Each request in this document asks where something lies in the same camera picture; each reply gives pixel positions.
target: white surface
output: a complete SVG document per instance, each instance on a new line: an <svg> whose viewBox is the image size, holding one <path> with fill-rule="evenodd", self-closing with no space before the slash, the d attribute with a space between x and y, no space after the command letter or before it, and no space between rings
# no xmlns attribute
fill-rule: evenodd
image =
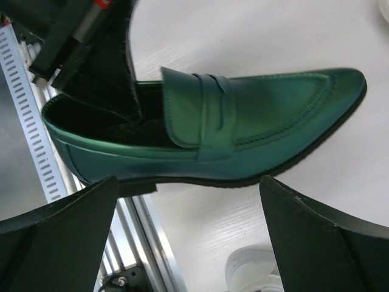
<svg viewBox="0 0 389 292"><path fill-rule="evenodd" d="M377 0L140 0L132 29L140 80L159 67L227 77L351 66L368 95L284 183L389 226L389 25ZM159 186L153 196L189 291L227 288L224 265L246 245L269 247L258 186Z"/></svg>

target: black holder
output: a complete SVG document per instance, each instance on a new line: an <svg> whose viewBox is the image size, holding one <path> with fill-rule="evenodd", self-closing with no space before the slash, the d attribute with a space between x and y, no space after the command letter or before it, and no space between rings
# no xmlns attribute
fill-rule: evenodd
<svg viewBox="0 0 389 292"><path fill-rule="evenodd" d="M43 41L30 70L39 80L81 102L141 120L129 49L136 0L1 0L0 12Z"/></svg>
<svg viewBox="0 0 389 292"><path fill-rule="evenodd" d="M103 279L100 291L105 292L153 292L145 269L134 266Z"/></svg>
<svg viewBox="0 0 389 292"><path fill-rule="evenodd" d="M389 228L265 177L261 199L285 292L386 292Z"/></svg>
<svg viewBox="0 0 389 292"><path fill-rule="evenodd" d="M0 291L92 291L118 198L113 177L0 223Z"/></svg>

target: green loafer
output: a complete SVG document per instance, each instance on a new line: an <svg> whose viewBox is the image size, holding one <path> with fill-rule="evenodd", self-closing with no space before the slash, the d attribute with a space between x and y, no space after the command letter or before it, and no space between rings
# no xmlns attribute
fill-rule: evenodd
<svg viewBox="0 0 389 292"><path fill-rule="evenodd" d="M64 95L45 105L52 140L81 181L256 184L317 148L367 88L354 69L224 78L162 68L162 75L137 84L148 104L141 124Z"/></svg>

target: shoe sole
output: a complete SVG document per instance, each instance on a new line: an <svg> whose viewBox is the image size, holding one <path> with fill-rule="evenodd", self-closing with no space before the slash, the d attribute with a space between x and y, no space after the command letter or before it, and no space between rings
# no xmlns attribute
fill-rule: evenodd
<svg viewBox="0 0 389 292"><path fill-rule="evenodd" d="M283 164L265 172L262 172L258 175L251 176L249 178L237 179L237 180L213 180L213 179L199 179L199 178L189 178L189 177L151 177L151 178L142 178L142 179L124 179L119 181L119 189L121 197L128 197L134 195L141 195L145 193L153 193L157 191L156 184L165 184L165 183L185 183L185 184L195 184L199 186L206 187L219 187L226 189L234 189L240 187L248 187L254 184L258 184L262 176L270 175L276 176L279 175L293 166L298 164L301 160L311 154L316 148L318 148L322 143L324 143L332 134L340 128L358 109L359 105L362 103L367 91L367 84L360 93L360 96L356 102L348 109L348 111L340 117L331 127L329 127L319 138L317 138L310 146L306 147L302 152L290 158L288 161Z"/></svg>

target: red marking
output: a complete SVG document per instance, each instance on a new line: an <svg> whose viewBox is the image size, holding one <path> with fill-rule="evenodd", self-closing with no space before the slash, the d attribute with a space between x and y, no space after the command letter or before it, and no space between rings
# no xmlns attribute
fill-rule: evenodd
<svg viewBox="0 0 389 292"><path fill-rule="evenodd" d="M94 0L94 1L95 1L95 4L100 6L100 8L103 10L108 9L109 5L112 2L112 0Z"/></svg>

